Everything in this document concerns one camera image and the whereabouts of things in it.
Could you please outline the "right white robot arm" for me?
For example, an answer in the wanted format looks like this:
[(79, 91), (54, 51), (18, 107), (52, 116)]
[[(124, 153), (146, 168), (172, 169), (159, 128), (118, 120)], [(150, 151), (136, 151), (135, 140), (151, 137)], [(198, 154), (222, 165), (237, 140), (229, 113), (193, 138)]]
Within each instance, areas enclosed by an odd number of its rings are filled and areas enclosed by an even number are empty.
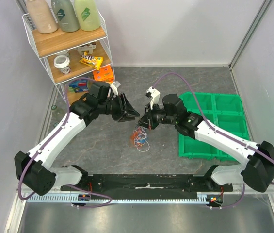
[(159, 107), (160, 92), (149, 89), (146, 96), (150, 103), (138, 125), (154, 130), (159, 124), (173, 125), (183, 136), (207, 143), (225, 152), (239, 162), (232, 166), (213, 166), (204, 178), (204, 187), (215, 191), (221, 185), (241, 183), (264, 193), (274, 179), (274, 147), (263, 141), (258, 144), (227, 132), (203, 115), (188, 111), (177, 94), (163, 97)]

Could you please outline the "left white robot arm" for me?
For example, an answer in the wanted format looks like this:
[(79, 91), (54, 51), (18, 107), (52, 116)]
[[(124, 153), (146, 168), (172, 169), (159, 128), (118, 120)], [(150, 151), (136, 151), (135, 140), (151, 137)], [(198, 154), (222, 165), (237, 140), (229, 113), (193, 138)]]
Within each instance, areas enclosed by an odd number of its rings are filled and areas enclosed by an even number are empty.
[(15, 157), (18, 191), (26, 185), (42, 196), (53, 187), (72, 185), (82, 191), (88, 186), (87, 172), (79, 166), (53, 168), (52, 164), (66, 145), (100, 115), (110, 115), (116, 122), (132, 121), (140, 114), (132, 107), (117, 84), (95, 81), (88, 93), (68, 105), (60, 123), (38, 145)]

